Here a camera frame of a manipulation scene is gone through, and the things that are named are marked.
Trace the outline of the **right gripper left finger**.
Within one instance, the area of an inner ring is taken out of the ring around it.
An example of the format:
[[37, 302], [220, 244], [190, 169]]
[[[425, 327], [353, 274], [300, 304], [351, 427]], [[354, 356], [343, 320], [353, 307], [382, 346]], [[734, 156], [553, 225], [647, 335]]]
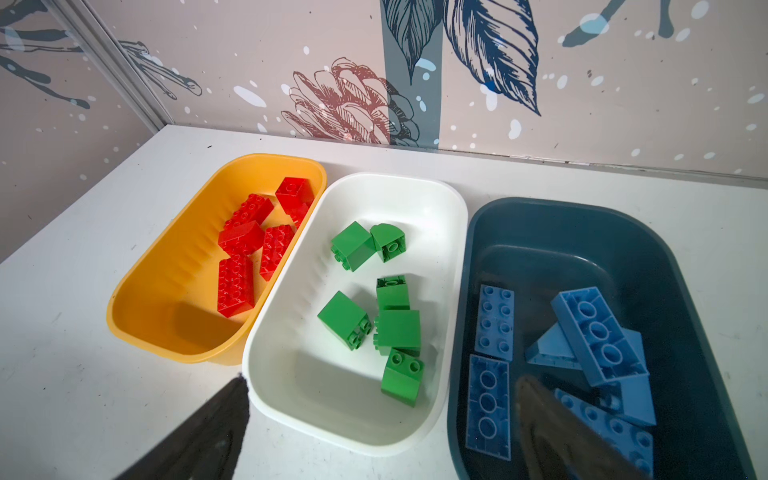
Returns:
[[243, 376], [227, 383], [120, 479], [231, 479], [249, 421]]

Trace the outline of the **blue large lego cluster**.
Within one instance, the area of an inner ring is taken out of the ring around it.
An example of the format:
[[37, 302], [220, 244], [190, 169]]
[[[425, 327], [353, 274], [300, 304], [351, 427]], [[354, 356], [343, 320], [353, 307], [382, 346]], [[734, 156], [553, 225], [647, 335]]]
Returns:
[[654, 476], [653, 436], [559, 388], [555, 397], [598, 436], [648, 477]]

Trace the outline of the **red L-shaped lego stack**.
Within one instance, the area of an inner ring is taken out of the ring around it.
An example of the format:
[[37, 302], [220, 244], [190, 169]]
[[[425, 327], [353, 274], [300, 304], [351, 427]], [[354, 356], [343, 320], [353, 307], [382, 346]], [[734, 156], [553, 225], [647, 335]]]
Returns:
[[262, 224], [273, 209], [273, 202], [268, 197], [250, 194], [225, 222], [218, 245], [230, 257], [254, 254], [263, 245], [265, 232]]

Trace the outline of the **red lego brick 2x4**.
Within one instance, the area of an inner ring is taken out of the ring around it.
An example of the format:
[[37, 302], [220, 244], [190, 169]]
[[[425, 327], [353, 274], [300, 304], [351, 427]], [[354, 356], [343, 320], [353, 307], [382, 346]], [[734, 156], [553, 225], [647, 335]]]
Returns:
[[294, 235], [294, 229], [290, 225], [266, 229], [259, 266], [259, 274], [262, 279], [269, 281], [272, 278]]

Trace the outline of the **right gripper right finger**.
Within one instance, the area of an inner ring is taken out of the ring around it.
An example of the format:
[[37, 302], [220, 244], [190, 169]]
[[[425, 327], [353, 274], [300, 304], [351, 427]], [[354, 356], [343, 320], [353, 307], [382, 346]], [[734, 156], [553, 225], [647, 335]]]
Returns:
[[515, 383], [519, 440], [531, 479], [645, 479], [532, 376]]

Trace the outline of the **red lego bricks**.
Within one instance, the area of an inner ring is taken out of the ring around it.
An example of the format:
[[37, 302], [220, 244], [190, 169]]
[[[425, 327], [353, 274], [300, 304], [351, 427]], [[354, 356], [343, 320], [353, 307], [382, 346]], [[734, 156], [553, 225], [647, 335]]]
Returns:
[[300, 177], [285, 177], [275, 195], [283, 211], [299, 228], [314, 201], [310, 181]]

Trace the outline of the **green square lego brick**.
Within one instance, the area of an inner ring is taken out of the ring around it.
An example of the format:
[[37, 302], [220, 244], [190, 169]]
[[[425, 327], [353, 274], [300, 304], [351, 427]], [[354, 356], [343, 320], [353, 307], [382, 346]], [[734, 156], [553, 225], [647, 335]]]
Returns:
[[404, 275], [378, 278], [376, 295], [380, 311], [410, 309], [409, 290]]

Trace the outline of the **green small lego brick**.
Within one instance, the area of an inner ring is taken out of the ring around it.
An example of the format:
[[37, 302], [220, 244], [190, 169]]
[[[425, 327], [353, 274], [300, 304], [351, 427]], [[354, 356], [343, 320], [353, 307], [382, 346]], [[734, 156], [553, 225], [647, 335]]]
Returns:
[[318, 318], [351, 351], [357, 350], [373, 330], [367, 312], [341, 291], [321, 309]]

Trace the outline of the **blue sloped lego brick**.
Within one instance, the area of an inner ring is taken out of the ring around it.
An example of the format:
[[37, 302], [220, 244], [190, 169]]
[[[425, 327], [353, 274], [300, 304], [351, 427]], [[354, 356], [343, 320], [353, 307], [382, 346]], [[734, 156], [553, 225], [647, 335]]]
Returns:
[[525, 351], [525, 359], [529, 364], [582, 369], [559, 324], [554, 324]]

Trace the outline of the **red lego brick single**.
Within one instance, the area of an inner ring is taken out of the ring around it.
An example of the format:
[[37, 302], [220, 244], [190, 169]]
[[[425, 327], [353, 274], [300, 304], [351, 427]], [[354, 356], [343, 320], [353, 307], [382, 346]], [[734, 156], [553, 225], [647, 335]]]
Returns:
[[226, 318], [255, 306], [254, 267], [250, 257], [235, 255], [219, 262], [217, 310]]

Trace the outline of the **blue lego brick 2x4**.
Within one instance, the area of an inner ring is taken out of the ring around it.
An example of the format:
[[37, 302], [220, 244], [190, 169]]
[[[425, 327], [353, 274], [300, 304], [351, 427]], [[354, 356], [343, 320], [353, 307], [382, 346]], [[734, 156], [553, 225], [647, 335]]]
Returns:
[[477, 311], [475, 351], [511, 362], [514, 357], [515, 294], [482, 284]]

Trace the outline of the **blue lego brick bottom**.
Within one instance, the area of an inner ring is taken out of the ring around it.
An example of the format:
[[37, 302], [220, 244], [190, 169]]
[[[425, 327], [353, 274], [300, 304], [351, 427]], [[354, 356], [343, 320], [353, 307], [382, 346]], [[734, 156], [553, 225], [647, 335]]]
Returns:
[[560, 292], [551, 306], [590, 386], [649, 375], [597, 287]]

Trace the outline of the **blue long lego brick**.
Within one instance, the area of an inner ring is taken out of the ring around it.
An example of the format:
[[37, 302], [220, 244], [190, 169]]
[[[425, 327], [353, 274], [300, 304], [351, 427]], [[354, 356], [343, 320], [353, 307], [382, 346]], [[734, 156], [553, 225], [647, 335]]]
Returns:
[[599, 406], [640, 427], [657, 424], [650, 376], [637, 376], [599, 387]]

